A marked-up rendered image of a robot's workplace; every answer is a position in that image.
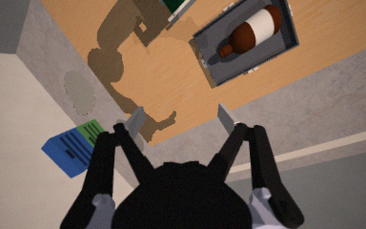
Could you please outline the green plastic crate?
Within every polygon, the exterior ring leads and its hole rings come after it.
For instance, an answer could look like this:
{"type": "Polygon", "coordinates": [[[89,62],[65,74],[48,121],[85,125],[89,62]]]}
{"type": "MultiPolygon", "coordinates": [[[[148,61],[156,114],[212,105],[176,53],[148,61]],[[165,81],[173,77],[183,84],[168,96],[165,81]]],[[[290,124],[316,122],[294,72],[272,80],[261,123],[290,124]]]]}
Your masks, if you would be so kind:
{"type": "Polygon", "coordinates": [[[172,14],[183,4],[184,1],[185,0],[163,0],[172,14]]]}

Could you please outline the brown glass bottle with white label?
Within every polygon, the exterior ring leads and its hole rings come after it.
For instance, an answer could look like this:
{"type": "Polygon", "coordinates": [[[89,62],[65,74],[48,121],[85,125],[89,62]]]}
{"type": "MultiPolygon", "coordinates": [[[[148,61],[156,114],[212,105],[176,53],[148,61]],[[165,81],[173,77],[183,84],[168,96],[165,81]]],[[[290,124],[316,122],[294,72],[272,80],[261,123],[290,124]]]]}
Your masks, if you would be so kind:
{"type": "Polygon", "coordinates": [[[230,35],[229,43],[218,52],[221,58],[232,52],[241,54],[276,34],[282,24],[282,15],[275,5],[267,5],[236,27],[230,35]]]}

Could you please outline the dark grey tray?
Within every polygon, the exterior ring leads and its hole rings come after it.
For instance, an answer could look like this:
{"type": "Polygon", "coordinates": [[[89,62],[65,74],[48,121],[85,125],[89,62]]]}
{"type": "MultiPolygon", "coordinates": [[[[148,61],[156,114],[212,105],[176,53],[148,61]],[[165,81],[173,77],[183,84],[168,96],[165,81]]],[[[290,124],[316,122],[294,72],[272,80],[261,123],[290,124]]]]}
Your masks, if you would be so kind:
{"type": "Polygon", "coordinates": [[[299,46],[287,0],[239,0],[193,34],[193,39],[216,87],[299,46]],[[278,33],[247,52],[232,52],[222,59],[218,51],[229,43],[233,30],[267,5],[276,5],[281,12],[278,33]]]}

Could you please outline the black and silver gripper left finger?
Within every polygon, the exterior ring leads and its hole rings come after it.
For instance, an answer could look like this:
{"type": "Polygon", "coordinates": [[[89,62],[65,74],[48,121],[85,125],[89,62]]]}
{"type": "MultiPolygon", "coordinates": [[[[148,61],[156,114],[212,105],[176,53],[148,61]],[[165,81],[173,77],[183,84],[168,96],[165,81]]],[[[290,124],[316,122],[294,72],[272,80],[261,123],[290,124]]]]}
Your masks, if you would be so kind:
{"type": "Polygon", "coordinates": [[[117,146],[121,146],[152,206],[163,209],[169,204],[168,184],[134,143],[145,120],[144,108],[139,106],[124,124],[112,126],[115,133],[106,131],[97,136],[82,190],[63,218],[60,229],[111,229],[116,210],[112,191],[117,146]]]}

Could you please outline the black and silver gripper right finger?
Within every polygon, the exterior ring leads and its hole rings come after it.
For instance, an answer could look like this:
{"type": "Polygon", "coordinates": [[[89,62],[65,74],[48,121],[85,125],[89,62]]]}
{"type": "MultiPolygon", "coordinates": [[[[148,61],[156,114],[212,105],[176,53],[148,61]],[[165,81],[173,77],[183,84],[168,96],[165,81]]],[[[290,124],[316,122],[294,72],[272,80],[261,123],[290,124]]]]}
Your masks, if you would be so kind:
{"type": "Polygon", "coordinates": [[[247,205],[253,229],[297,229],[304,216],[281,182],[265,128],[241,123],[224,103],[218,104],[217,116],[229,137],[194,182],[193,203],[200,208],[209,205],[221,179],[225,182],[243,140],[249,141],[253,191],[247,205]]]}

